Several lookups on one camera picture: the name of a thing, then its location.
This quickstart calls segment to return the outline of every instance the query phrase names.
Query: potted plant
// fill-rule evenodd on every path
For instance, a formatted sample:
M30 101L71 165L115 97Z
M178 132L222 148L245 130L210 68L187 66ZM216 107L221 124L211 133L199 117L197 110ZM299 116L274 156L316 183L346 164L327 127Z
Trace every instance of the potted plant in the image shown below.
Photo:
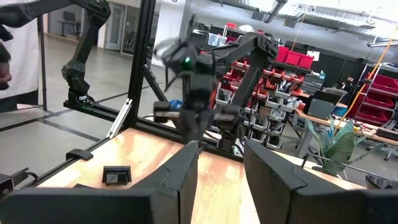
M366 139L366 136L355 136L354 133L354 121L350 120L346 125L341 128L336 134L334 134L335 121L330 116L330 130L327 131L326 128L318 134L311 121L306 120L308 128L314 135L314 138L318 141L320 145L319 153L322 157L331 159L333 161L342 164L352 164L358 162L365 158L373 150L379 150L384 144L378 144L373 147L369 152L358 156L357 158L351 158L354 148L361 141ZM338 173L342 172L345 166L337 164L331 161L322 160L322 168L320 171L332 176L336 176Z

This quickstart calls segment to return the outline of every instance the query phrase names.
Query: floor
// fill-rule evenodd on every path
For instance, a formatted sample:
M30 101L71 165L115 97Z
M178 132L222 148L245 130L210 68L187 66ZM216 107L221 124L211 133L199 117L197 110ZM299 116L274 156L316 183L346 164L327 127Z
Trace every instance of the floor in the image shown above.
M68 86L60 69L71 59L74 49L75 44L71 42L45 38L49 113L41 109L29 109L0 114L0 129L3 130L0 132L1 173L13 174L29 167L32 172L42 175L63 162L66 152L76 148L85 149L104 138L109 131L111 122L63 107ZM85 78L91 85L89 94L102 105L120 110L127 97L131 64L131 58L94 48L86 64ZM152 71L157 83L164 89L164 69L152 66ZM166 93L170 100L180 99L181 95L180 82L173 84ZM153 91L144 80L139 116L151 114L155 100ZM285 128L283 135L296 136L290 126ZM366 144L360 144L354 156L365 153L366 147ZM293 145L282 146L280 151L291 155L295 153ZM353 165L398 180L398 159L391 157L385 162L384 156L384 152L375 152ZM349 169L346 173L350 181L365 184L364 174Z

